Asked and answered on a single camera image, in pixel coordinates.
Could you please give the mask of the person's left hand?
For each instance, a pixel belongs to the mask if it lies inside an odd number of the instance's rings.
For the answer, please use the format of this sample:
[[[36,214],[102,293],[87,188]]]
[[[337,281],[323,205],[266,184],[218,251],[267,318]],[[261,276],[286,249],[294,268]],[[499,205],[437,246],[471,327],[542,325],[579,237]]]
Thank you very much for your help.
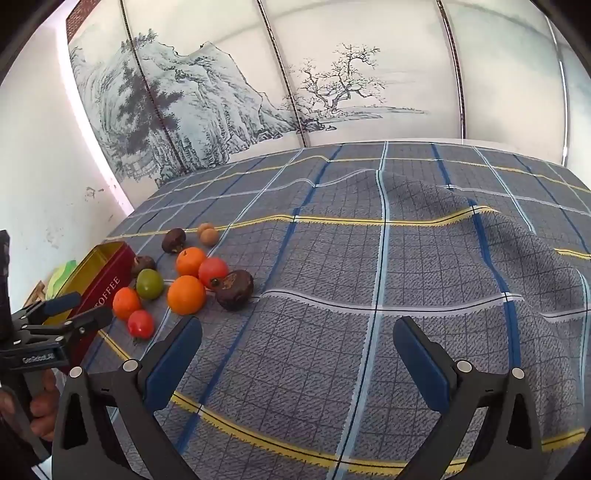
[[[41,377],[42,390],[30,403],[33,419],[30,421],[32,433],[42,440],[51,442],[54,439],[55,423],[58,414],[60,392],[56,385],[56,377],[52,370],[45,370]],[[3,420],[19,436],[22,429],[16,423],[16,409],[13,396],[1,392],[1,416]]]

